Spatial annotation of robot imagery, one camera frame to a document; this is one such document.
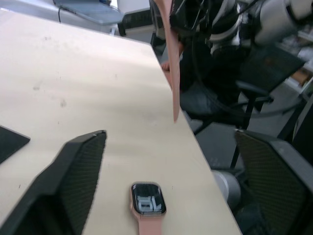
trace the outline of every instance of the white tabletop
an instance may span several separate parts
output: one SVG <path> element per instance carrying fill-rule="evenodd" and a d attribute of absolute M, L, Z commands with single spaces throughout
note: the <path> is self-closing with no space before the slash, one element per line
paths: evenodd
<path fill-rule="evenodd" d="M 31 137 L 0 165 L 0 223 L 66 141 L 104 129 L 84 234 L 137 234 L 135 181 L 161 185 L 163 235 L 240 234 L 150 45 L 5 11 L 0 45 L 0 125 Z"/>

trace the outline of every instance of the pink strap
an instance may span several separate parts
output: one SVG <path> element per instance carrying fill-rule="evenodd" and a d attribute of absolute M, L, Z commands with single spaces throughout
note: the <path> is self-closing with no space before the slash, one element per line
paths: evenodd
<path fill-rule="evenodd" d="M 139 235 L 162 234 L 162 218 L 141 218 L 138 222 Z"/>
<path fill-rule="evenodd" d="M 170 84 L 171 88 L 172 88 L 172 79 L 171 79 L 171 74 L 168 71 L 163 71 L 168 83 Z"/>
<path fill-rule="evenodd" d="M 168 50 L 169 62 L 170 62 L 170 76 L 167 76 L 168 81 L 173 91 L 173 114 L 174 122 L 177 121 L 179 115 L 179 42 L 178 34 L 171 30 L 170 26 L 170 13 L 172 10 L 172 0 L 154 0 L 161 13 L 165 39 Z"/>

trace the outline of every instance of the watch face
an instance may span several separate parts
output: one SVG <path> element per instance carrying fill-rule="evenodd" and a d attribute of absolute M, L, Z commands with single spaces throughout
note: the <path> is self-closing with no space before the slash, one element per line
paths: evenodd
<path fill-rule="evenodd" d="M 139 214 L 155 215 L 166 212 L 161 188 L 155 184 L 134 184 L 132 196 L 134 209 Z"/>

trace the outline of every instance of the gray floor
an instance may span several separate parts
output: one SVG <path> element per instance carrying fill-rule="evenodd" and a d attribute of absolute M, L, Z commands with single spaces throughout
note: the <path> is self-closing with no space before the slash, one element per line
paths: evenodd
<path fill-rule="evenodd" d="M 132 35 L 129 38 L 149 43 L 151 34 L 137 34 Z M 165 51 L 163 56 L 159 57 L 158 59 L 160 63 L 166 61 L 168 59 L 167 51 Z M 262 113 L 289 107 L 297 101 L 298 97 L 298 93 L 285 84 L 282 84 L 277 89 L 275 89 L 271 95 L 274 97 L 274 102 L 270 105 L 265 105 L 262 109 Z M 274 117 L 252 119 L 248 130 L 277 137 L 290 116 L 291 113 L 287 113 L 285 115 L 278 115 Z M 201 125 L 201 122 L 190 120 L 187 115 L 186 118 L 192 129 L 195 129 Z M 236 146 L 233 136 L 234 127 L 214 123 L 197 135 L 199 145 L 210 166 L 230 166 Z M 243 167 L 241 159 L 238 160 L 236 167 Z"/>

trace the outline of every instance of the mesh pad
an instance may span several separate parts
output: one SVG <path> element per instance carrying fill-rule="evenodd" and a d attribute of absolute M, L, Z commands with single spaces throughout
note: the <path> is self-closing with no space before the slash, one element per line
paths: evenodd
<path fill-rule="evenodd" d="M 67 142 L 31 184 L 0 235 L 80 235 L 97 187 L 106 133 Z"/>
<path fill-rule="evenodd" d="M 305 61 L 280 48 L 263 47 L 251 53 L 240 80 L 271 92 L 304 64 Z"/>
<path fill-rule="evenodd" d="M 306 188 L 273 148 L 243 132 L 235 138 L 246 166 L 249 187 L 270 226 L 288 234 L 306 202 Z"/>

